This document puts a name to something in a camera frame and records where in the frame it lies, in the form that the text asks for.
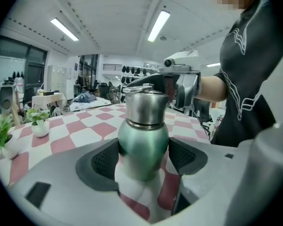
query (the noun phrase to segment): metal bottle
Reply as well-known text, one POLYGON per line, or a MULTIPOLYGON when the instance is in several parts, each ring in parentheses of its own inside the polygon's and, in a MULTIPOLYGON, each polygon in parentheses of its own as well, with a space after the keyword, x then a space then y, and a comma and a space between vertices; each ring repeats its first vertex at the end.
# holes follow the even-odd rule
POLYGON ((164 123, 168 97, 152 90, 151 84, 124 92, 127 118, 118 131, 122 164, 128 176, 147 181, 155 176, 168 146, 164 123))

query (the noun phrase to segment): ceiling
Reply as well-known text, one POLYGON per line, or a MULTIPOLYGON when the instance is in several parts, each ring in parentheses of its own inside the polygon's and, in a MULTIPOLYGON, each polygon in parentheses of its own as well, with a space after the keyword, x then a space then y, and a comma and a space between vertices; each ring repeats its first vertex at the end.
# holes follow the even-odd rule
POLYGON ((201 64, 219 61, 224 36, 239 12, 212 0, 18 0, 2 26, 67 55, 114 54, 162 61, 197 49, 201 64), (148 35, 162 9, 171 13, 160 35, 148 35), (72 41, 50 20, 58 18, 79 41, 72 41))

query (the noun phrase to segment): machine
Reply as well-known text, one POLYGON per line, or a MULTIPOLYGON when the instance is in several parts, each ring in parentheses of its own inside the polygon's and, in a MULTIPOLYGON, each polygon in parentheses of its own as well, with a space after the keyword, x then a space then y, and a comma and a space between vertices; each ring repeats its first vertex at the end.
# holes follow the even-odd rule
MULTIPOLYGON (((174 54, 158 74, 124 91, 153 84, 177 108, 189 106, 201 90, 196 54, 174 54)), ((169 138, 180 187, 172 216, 157 225, 247 225, 271 202, 283 183, 283 58, 261 92, 277 123, 254 140, 231 148, 169 138)), ((114 172, 120 150, 115 138, 52 155, 16 183, 11 196, 37 225, 147 226, 119 197, 114 172)))

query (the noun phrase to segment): white table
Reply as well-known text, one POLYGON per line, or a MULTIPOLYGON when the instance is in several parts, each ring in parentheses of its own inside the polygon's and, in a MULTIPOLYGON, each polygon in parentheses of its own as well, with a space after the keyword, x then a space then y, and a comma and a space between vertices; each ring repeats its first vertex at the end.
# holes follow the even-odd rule
POLYGON ((91 101, 90 103, 80 103, 80 102, 73 102, 69 108, 70 111, 78 111, 78 110, 83 110, 83 109, 90 109, 90 108, 95 108, 95 107, 100 107, 100 106, 105 106, 105 105, 111 105, 110 100, 106 100, 100 97, 96 97, 97 100, 91 101))
POLYGON ((50 96, 33 96, 32 108, 48 110, 48 105, 54 105, 61 109, 66 105, 66 98, 63 93, 55 93, 50 96))

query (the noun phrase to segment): pink and white checkered tablecloth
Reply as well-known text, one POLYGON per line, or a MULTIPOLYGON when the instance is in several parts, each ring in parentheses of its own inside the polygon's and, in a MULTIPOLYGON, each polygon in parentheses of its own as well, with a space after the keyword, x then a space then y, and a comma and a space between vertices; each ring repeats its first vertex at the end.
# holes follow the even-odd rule
MULTIPOLYGON (((3 184, 12 186, 34 165, 52 154, 116 138, 125 118, 126 105, 119 104, 49 118, 50 132, 43 138, 33 135, 31 123, 11 128, 12 140, 20 153, 9 160, 4 158, 0 151, 0 178, 3 184)), ((209 143, 196 118, 168 109, 165 123, 170 137, 209 143)), ((115 180, 119 183, 121 199, 151 223, 170 216, 179 187, 179 176, 167 153, 157 176, 147 183, 127 177, 121 160, 116 166, 115 180)))

